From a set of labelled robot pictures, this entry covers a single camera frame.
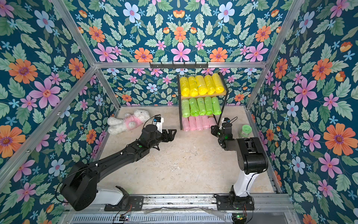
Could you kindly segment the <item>pink trash bag roll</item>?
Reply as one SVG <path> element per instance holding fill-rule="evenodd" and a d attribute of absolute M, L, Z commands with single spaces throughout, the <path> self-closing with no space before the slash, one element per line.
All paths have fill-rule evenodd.
<path fill-rule="evenodd" d="M 204 129 L 201 116 L 195 117 L 195 123 L 196 123 L 196 130 L 201 131 Z"/>
<path fill-rule="evenodd" d="M 208 123 L 209 123 L 210 127 L 217 126 L 217 122 L 215 120 L 215 117 L 208 117 Z"/>
<path fill-rule="evenodd" d="M 196 125 L 196 119 L 195 117 L 189 117 L 188 118 L 188 121 L 189 121 L 189 128 L 191 131 L 195 131 L 197 130 L 197 125 Z"/>
<path fill-rule="evenodd" d="M 209 129 L 209 128 L 210 128 L 210 124 L 209 124 L 208 116 L 207 116 L 207 115 L 201 116 L 201 120 L 202 120 L 203 129 Z"/>
<path fill-rule="evenodd" d="M 190 124 L 188 118 L 182 117 L 181 121 L 182 121 L 182 129 L 186 132 L 190 131 Z"/>

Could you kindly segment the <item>green trash bag roll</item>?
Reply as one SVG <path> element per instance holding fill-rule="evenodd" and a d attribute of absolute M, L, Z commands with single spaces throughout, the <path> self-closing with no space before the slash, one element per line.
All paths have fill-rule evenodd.
<path fill-rule="evenodd" d="M 189 99 L 189 105 L 190 105 L 190 115 L 193 117 L 199 116 L 199 106 L 197 104 L 196 98 L 190 98 Z"/>
<path fill-rule="evenodd" d="M 181 107 L 182 107 L 182 117 L 184 118 L 190 117 L 190 104 L 188 99 L 183 99 L 181 101 Z"/>
<path fill-rule="evenodd" d="M 197 105 L 199 108 L 199 115 L 200 116 L 206 115 L 206 106 L 203 98 L 197 98 Z"/>
<path fill-rule="evenodd" d="M 212 115 L 213 114 L 213 104 L 212 104 L 212 98 L 211 97 L 205 97 L 205 108 L 206 108 L 206 115 Z"/>
<path fill-rule="evenodd" d="M 213 114 L 220 115 L 222 113 L 220 103 L 217 97 L 212 97 Z"/>

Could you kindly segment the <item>yellow trash bag roll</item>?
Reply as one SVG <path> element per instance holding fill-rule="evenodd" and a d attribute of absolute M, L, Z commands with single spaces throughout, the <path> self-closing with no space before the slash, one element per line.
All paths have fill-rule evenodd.
<path fill-rule="evenodd" d="M 216 91 L 216 86 L 213 82 L 212 76 L 211 75 L 206 75 L 204 77 L 207 89 L 208 89 L 208 95 L 213 95 L 215 94 Z"/>
<path fill-rule="evenodd" d="M 183 97 L 189 97 L 190 95 L 190 86 L 187 77 L 180 78 L 180 92 Z"/>
<path fill-rule="evenodd" d="M 208 88 L 204 77 L 202 75 L 197 75 L 195 79 L 196 79 L 199 95 L 206 95 L 208 93 Z"/>
<path fill-rule="evenodd" d="M 225 88 L 220 75 L 218 73 L 214 73 L 212 75 L 212 80 L 215 85 L 215 92 L 218 94 L 223 93 L 225 91 Z"/>
<path fill-rule="evenodd" d="M 198 86 L 196 82 L 196 78 L 193 76 L 188 77 L 188 83 L 189 83 L 189 95 L 191 97 L 196 97 L 199 95 Z"/>

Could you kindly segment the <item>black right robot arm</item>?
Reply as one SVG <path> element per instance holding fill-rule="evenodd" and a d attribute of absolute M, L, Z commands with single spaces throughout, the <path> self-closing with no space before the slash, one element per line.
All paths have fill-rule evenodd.
<path fill-rule="evenodd" d="M 250 195 L 250 189 L 259 174 L 266 172 L 269 163 L 265 150 L 258 137 L 233 138 L 232 124 L 223 123 L 222 127 L 211 126 L 211 134 L 225 151 L 235 151 L 241 172 L 232 186 L 234 197 L 244 198 Z"/>

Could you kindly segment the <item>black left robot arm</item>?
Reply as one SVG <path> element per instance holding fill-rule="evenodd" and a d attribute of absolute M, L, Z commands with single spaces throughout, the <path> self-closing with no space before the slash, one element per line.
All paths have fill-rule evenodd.
<path fill-rule="evenodd" d="M 141 160 L 152 148 L 159 149 L 160 143 L 172 142 L 176 133 L 176 129 L 159 131 L 156 125 L 147 125 L 140 137 L 121 151 L 91 163 L 77 162 L 62 181 L 60 194 L 76 211 L 92 204 L 118 205 L 125 191 L 101 187 L 98 183 L 116 170 Z"/>

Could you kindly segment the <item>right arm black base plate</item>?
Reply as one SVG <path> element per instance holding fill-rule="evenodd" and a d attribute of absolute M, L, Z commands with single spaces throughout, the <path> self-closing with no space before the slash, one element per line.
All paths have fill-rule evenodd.
<path fill-rule="evenodd" d="M 251 196 L 238 197 L 235 194 L 215 194 L 214 198 L 219 211 L 253 211 L 255 209 L 255 203 Z"/>

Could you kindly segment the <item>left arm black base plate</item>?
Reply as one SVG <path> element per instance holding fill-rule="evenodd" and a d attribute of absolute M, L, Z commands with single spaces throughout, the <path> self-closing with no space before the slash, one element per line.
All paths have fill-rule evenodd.
<path fill-rule="evenodd" d="M 122 197 L 115 205 L 106 204 L 105 211 L 141 211 L 144 205 L 144 196 L 130 195 L 124 188 L 115 187 L 116 193 L 122 193 Z"/>

